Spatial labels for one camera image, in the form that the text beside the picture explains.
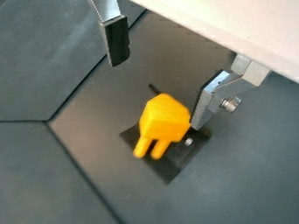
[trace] screw head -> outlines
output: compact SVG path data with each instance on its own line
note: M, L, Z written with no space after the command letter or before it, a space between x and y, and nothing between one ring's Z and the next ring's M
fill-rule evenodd
M191 145L193 144L193 139L189 137L187 139L186 139L186 141L185 141L185 145Z

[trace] metal plate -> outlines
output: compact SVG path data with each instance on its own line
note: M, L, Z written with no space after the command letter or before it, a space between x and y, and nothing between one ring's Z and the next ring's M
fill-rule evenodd
M129 143L131 149L137 147L137 142L141 137L139 125L137 124L131 129L121 133L121 136ZM163 179L166 184L170 184L178 176L185 166L191 162L194 156L202 149L203 145L211 138L211 132L207 129L190 129L186 136L179 143L173 143L167 152L159 160L154 160L150 152L155 146L155 141L150 146L150 150L143 158L146 163L154 169L158 176Z

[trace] yellow plug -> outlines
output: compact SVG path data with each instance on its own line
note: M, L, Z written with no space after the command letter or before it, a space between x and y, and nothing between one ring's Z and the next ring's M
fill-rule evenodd
M139 121L141 138L134 155L142 158L147 153L151 142L158 140L151 157L159 159L171 142L182 141L191 127L190 119L190 110L169 94L159 94L147 102L145 107L145 113Z

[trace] dark gray floor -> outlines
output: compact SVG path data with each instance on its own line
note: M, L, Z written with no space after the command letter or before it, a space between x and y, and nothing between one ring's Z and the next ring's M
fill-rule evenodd
M105 60L51 128L126 223L299 222L299 85L271 74L242 95L231 115L207 123L214 135L170 185L134 158L119 133L138 121L154 83L189 107L233 52L147 14L131 32L133 57Z
M42 122L0 122L0 223L117 223Z

